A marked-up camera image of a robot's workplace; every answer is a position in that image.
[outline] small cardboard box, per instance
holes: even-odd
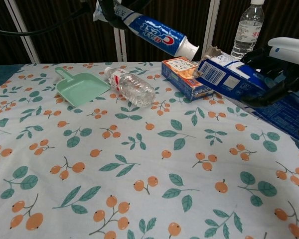
[[[244,95],[252,98],[263,95],[269,89],[264,77],[248,65],[219,52],[202,58],[197,67],[196,73],[200,75],[197,80],[223,94],[250,114],[299,140],[299,96],[291,93],[267,107],[248,107],[240,98]]]
[[[189,100],[194,101],[213,94],[213,90],[193,78],[196,66],[185,57],[164,60],[161,72]]]

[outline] plastic water bottle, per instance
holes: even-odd
[[[262,5],[265,0],[251,0],[251,5],[240,17],[234,47],[231,56],[241,59],[247,52],[253,51],[264,22]]]
[[[116,88],[118,92],[122,93],[134,105],[147,107],[153,104],[155,90],[140,77],[121,68],[113,69],[107,67],[104,72],[109,78],[111,86]]]

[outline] barcode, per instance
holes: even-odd
[[[215,86],[217,86],[226,75],[226,72],[218,69],[217,67],[214,67],[208,62],[204,62],[204,64],[200,68],[200,72],[202,73],[202,78]]]

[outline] green dustpan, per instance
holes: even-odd
[[[64,79],[56,84],[57,91],[74,107],[89,102],[111,87],[90,73],[72,76],[61,67],[56,67],[55,72]]]

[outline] blue cloth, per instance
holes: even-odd
[[[24,65],[0,65],[0,85],[10,79],[14,73],[17,73],[22,66]]]

